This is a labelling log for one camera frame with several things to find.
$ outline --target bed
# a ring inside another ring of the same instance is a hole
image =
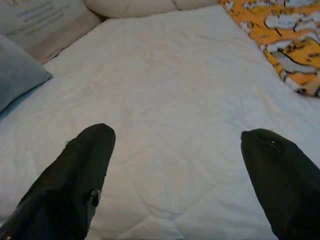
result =
[[[109,19],[44,66],[54,78],[0,115],[8,215],[96,123],[117,141],[88,240],[277,239],[242,159],[244,130],[273,130],[320,166],[319,99],[281,82],[220,5]]]

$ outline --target beige cushion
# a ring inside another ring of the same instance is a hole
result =
[[[218,4],[219,0],[175,0],[175,2],[178,9],[190,10]]]
[[[92,11],[109,18],[145,17],[176,10],[171,0],[85,0]]]
[[[109,18],[145,17],[175,10],[189,10],[219,0],[85,0],[92,11]]]
[[[100,19],[84,0],[0,0],[0,34],[45,63]]]

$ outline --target orange patterned fabric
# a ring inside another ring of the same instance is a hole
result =
[[[281,80],[320,97],[320,0],[220,0]]]

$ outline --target pillow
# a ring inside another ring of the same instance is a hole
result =
[[[179,10],[198,9],[218,4],[219,0],[174,0]]]
[[[100,22],[84,0],[0,0],[0,34],[41,63]]]
[[[14,99],[52,75],[13,42],[0,35],[0,112]]]
[[[109,18],[145,17],[176,10],[172,0],[85,0],[92,11]]]
[[[145,17],[218,4],[219,0],[85,0],[92,11],[109,18]]]

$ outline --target gray pillow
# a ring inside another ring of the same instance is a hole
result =
[[[0,35],[0,112],[52,75],[16,44]]]

